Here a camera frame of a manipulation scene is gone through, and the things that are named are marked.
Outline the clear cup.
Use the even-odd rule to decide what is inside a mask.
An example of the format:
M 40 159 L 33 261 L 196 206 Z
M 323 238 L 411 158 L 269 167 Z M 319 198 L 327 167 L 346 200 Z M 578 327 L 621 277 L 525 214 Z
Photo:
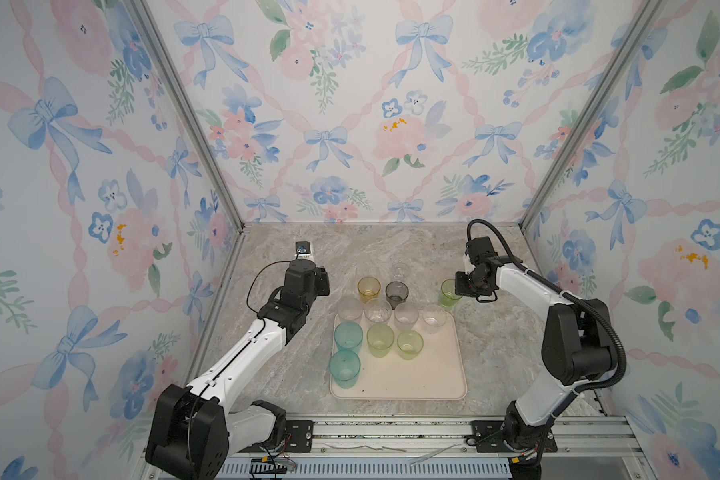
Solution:
M 430 304 L 420 312 L 423 329 L 429 333 L 439 333 L 448 323 L 448 313 L 440 305 Z
M 361 300 L 344 296 L 336 307 L 337 317 L 340 322 L 357 322 L 363 315 L 364 304 Z
M 384 298 L 368 300 L 363 309 L 364 319 L 371 324 L 386 324 L 393 313 L 391 304 Z
M 394 325 L 399 331 L 411 330 L 419 319 L 419 309 L 415 304 L 402 302 L 394 309 Z

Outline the teal cup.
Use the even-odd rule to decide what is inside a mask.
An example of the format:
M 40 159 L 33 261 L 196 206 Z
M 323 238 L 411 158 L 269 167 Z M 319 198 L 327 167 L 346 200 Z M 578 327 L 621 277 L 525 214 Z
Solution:
M 357 322 L 341 322 L 334 330 L 334 342 L 339 351 L 349 350 L 358 354 L 363 340 L 363 328 Z
M 360 358 L 352 350 L 337 351 L 329 362 L 331 377 L 342 389 L 352 388 L 356 384 L 360 370 Z

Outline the yellow cup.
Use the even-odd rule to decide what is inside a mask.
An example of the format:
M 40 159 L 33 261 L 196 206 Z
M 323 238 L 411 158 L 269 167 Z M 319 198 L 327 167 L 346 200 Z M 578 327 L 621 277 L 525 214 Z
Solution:
M 357 292 L 363 303 L 378 297 L 381 291 L 380 281 L 372 276 L 361 278 L 357 283 Z

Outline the grey smoky cup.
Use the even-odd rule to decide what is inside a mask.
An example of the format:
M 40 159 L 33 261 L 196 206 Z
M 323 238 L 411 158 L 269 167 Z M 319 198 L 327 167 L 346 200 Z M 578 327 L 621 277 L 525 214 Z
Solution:
M 409 296 L 409 288 L 402 281 L 389 282 L 385 287 L 385 297 L 393 310 L 400 304 L 407 301 Z

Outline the small green cup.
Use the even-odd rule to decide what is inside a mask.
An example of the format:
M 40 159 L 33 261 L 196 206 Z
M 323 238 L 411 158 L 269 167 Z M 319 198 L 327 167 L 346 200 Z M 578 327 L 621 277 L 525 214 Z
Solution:
M 397 348 L 399 356 L 404 360 L 417 358 L 424 347 L 422 335 L 412 329 L 403 330 L 397 337 Z

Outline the tall light green cup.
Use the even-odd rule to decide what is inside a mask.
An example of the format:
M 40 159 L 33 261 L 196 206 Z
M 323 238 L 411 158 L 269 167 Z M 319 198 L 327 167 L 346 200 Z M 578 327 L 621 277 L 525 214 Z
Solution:
M 395 342 L 395 333 L 388 324 L 378 323 L 368 329 L 366 340 L 370 354 L 375 358 L 383 358 Z

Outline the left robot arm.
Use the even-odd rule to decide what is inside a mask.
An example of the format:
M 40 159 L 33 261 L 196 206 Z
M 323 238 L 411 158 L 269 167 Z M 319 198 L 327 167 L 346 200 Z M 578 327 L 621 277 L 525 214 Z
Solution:
M 286 412 L 255 401 L 231 409 L 275 354 L 305 325 L 314 301 L 330 293 L 327 271 L 309 254 L 289 261 L 275 289 L 242 338 L 212 367 L 158 397 L 145 449 L 148 464 L 177 479 L 213 479 L 226 458 L 251 446 L 275 452 L 285 443 Z

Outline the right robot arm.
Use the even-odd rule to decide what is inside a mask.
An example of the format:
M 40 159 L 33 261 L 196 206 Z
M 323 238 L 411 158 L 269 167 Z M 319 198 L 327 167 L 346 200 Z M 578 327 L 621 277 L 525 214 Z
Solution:
M 544 321 L 543 370 L 507 407 L 502 426 L 502 442 L 509 449 L 538 452 L 554 421 L 585 387 L 619 366 L 618 349 L 603 327 L 607 307 L 561 289 L 510 255 L 499 255 L 489 237 L 467 239 L 465 269 L 454 281 L 459 296 L 490 303 L 504 291 Z

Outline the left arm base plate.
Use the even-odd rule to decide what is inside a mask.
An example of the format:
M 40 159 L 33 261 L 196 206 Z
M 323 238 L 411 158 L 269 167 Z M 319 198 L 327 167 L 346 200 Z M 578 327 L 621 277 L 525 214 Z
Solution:
M 271 435 L 261 443 L 241 450 L 242 453 L 309 453 L 312 449 L 315 422 L 284 420 L 275 425 Z

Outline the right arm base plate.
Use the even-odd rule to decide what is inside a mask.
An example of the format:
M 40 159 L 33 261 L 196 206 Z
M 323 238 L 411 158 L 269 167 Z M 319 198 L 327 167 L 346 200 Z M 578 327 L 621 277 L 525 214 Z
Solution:
M 475 420 L 465 443 L 478 453 L 532 453 L 544 443 L 544 452 L 554 453 L 558 446 L 551 431 L 543 426 L 528 427 L 520 423 L 509 426 L 503 420 Z

